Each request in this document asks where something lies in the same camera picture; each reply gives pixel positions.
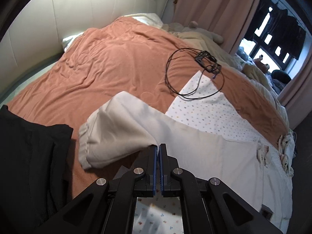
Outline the dark clothes hanging at window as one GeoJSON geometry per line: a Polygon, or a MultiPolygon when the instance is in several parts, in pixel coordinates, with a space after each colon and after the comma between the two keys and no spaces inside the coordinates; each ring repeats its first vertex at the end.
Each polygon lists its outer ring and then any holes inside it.
{"type": "Polygon", "coordinates": [[[299,59],[306,38],[306,31],[299,26],[295,17],[288,14],[287,9],[280,9],[272,0],[260,0],[254,17],[247,29],[244,38],[252,41],[256,29],[258,29],[265,17],[269,15],[267,34],[272,39],[267,44],[268,50],[274,52],[278,47],[281,55],[299,59]]]}

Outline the black garment on bed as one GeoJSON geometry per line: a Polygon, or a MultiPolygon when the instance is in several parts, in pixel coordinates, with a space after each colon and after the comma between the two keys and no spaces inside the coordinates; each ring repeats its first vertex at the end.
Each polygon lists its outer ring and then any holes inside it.
{"type": "Polygon", "coordinates": [[[1,233],[29,233],[65,204],[73,129],[30,123],[1,107],[1,233]]]}

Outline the crumpled pale fringed cloth pile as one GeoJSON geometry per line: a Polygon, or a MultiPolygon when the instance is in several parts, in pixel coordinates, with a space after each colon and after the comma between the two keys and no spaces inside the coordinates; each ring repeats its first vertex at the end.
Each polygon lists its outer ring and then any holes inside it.
{"type": "MultiPolygon", "coordinates": [[[[291,129],[287,135],[281,135],[279,137],[277,152],[284,172],[288,177],[292,178],[294,173],[292,160],[295,153],[295,139],[291,129]]],[[[265,167],[268,167],[271,162],[271,157],[269,156],[269,146],[265,145],[261,140],[258,140],[257,143],[256,158],[258,162],[263,164],[265,167]]]]}

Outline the dotted white bed sheet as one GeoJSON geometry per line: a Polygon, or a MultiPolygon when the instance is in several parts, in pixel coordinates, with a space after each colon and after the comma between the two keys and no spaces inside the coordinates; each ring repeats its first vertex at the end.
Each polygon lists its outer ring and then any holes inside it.
{"type": "Polygon", "coordinates": [[[260,136],[235,110],[225,95],[217,92],[213,82],[197,72],[181,93],[199,89],[195,97],[212,93],[213,96],[196,101],[176,97],[166,112],[171,119],[200,131],[208,137],[202,147],[190,145],[174,150],[167,146],[169,155],[194,176],[204,180],[217,177],[240,197],[260,209],[262,203],[262,171],[256,158],[260,136]]]}

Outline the right pink curtain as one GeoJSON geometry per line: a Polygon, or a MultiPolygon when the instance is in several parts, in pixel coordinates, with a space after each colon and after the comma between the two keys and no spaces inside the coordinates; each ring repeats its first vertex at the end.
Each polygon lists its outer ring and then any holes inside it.
{"type": "Polygon", "coordinates": [[[304,60],[302,67],[293,79],[284,87],[278,96],[280,104],[284,106],[288,116],[290,111],[299,99],[300,95],[307,89],[308,82],[311,79],[311,50],[304,60]]]}

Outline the pink curtain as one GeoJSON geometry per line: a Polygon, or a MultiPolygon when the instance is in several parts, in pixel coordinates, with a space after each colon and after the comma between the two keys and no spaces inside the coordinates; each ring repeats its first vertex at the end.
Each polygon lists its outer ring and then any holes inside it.
{"type": "Polygon", "coordinates": [[[308,82],[311,79],[311,50],[304,60],[302,67],[293,79],[284,87],[278,96],[280,104],[284,106],[288,116],[290,111],[299,99],[300,95],[307,89],[308,82]]]}
{"type": "Polygon", "coordinates": [[[235,54],[260,0],[177,0],[173,21],[184,26],[191,21],[199,28],[224,38],[222,49],[235,54]]]}

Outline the brown plush toy at window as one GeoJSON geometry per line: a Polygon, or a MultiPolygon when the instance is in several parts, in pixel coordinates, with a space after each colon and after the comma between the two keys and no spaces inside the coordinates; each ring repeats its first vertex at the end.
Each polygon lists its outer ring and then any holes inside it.
{"type": "Polygon", "coordinates": [[[253,62],[264,74],[266,74],[269,71],[270,66],[268,64],[264,64],[262,60],[263,55],[260,54],[258,58],[253,59],[253,62]]]}

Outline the orange-brown blanket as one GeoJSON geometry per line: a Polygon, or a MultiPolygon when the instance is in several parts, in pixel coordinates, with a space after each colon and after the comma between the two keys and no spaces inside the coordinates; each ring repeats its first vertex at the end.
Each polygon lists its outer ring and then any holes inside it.
{"type": "Polygon", "coordinates": [[[238,71],[231,56],[199,33],[169,33],[135,19],[90,28],[61,59],[26,86],[8,109],[27,121],[50,126],[67,124],[78,139],[86,119],[121,91],[127,91],[164,113],[175,96],[200,69],[190,48],[208,50],[222,66],[213,79],[238,114],[272,146],[288,133],[285,109],[261,84],[238,71]]]}

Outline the beige plush bear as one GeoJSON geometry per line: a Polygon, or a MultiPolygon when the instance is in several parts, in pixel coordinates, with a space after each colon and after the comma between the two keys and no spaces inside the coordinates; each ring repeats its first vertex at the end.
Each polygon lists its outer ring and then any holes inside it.
{"type": "Polygon", "coordinates": [[[180,23],[170,23],[164,24],[161,27],[163,30],[167,32],[192,32],[192,33],[200,33],[211,40],[213,40],[217,44],[222,44],[224,42],[224,38],[216,33],[209,32],[203,28],[198,27],[198,23],[196,21],[191,21],[187,27],[183,26],[180,23]]]}

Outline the cream padded headboard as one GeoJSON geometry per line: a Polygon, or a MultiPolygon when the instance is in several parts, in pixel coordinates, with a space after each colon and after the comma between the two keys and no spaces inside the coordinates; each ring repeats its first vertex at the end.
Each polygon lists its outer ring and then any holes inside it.
{"type": "Polygon", "coordinates": [[[169,0],[30,0],[1,39],[1,103],[52,66],[65,44],[123,15],[162,17],[169,0]]]}

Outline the left pink curtain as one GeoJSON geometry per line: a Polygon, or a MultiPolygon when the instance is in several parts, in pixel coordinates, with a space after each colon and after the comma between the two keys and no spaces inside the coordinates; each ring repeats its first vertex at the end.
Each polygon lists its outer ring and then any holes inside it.
{"type": "Polygon", "coordinates": [[[235,54],[260,0],[177,0],[173,21],[184,26],[191,21],[199,28],[224,38],[222,49],[235,54]]]}

